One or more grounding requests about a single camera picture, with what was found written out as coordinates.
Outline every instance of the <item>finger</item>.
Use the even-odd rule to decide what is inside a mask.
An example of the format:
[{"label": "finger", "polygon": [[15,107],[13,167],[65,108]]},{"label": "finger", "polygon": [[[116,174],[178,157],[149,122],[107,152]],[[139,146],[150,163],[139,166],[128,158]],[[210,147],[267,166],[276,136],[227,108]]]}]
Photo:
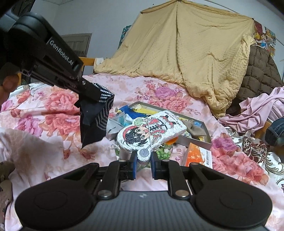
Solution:
[{"label": "finger", "polygon": [[2,105],[8,98],[10,93],[6,92],[2,86],[0,86],[0,105]]},{"label": "finger", "polygon": [[18,75],[7,76],[3,81],[3,88],[6,92],[10,93],[15,91],[19,83]]}]

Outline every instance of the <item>brown quilted jacket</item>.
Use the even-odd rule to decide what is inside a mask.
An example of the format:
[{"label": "brown quilted jacket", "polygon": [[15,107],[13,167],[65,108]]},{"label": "brown quilted jacket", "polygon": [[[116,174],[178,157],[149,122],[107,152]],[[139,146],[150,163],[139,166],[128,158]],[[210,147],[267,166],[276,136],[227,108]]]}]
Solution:
[{"label": "brown quilted jacket", "polygon": [[280,74],[269,51],[258,46],[250,47],[247,72],[240,90],[226,113],[238,115],[239,103],[247,98],[259,96],[262,93],[270,94],[275,87],[283,86]]}]

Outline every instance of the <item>pink bedsheet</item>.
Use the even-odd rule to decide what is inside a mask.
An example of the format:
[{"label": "pink bedsheet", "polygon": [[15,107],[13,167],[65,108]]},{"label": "pink bedsheet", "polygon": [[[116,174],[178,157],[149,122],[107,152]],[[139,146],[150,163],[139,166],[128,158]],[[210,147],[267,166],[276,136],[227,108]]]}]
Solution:
[{"label": "pink bedsheet", "polygon": [[[264,190],[273,201],[267,222],[270,230],[284,230],[284,194],[264,170],[241,152],[226,129],[211,115],[201,99],[187,95],[182,87],[150,77],[85,76],[115,93],[114,109],[136,101],[176,111],[204,121],[212,136],[213,168]],[[15,163],[10,175],[14,200],[24,189],[54,178],[90,162],[107,166],[116,160],[113,142],[104,138],[81,150],[78,96],[69,90],[44,86],[9,99],[0,113],[0,158]],[[180,162],[185,148],[176,145],[171,159]],[[154,181],[150,169],[143,169],[135,181],[122,184],[124,190],[166,190],[165,181]],[[16,231],[21,224],[14,201],[6,212],[5,228]]]}]

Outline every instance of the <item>yellow blanket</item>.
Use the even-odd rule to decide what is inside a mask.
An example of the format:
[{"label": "yellow blanket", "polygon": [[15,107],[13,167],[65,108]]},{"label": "yellow blanket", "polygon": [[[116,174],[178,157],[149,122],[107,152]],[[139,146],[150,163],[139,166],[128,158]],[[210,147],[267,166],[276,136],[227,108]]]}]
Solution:
[{"label": "yellow blanket", "polygon": [[172,0],[142,11],[114,56],[95,72],[184,85],[222,117],[241,86],[253,33],[252,18]]}]

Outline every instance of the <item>orange and white box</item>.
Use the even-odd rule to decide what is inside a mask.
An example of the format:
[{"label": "orange and white box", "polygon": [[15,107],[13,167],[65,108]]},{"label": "orange and white box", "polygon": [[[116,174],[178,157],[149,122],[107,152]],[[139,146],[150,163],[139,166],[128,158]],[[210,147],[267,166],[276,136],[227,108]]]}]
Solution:
[{"label": "orange and white box", "polygon": [[190,143],[183,157],[182,165],[189,167],[189,164],[193,162],[213,169],[211,151]]}]

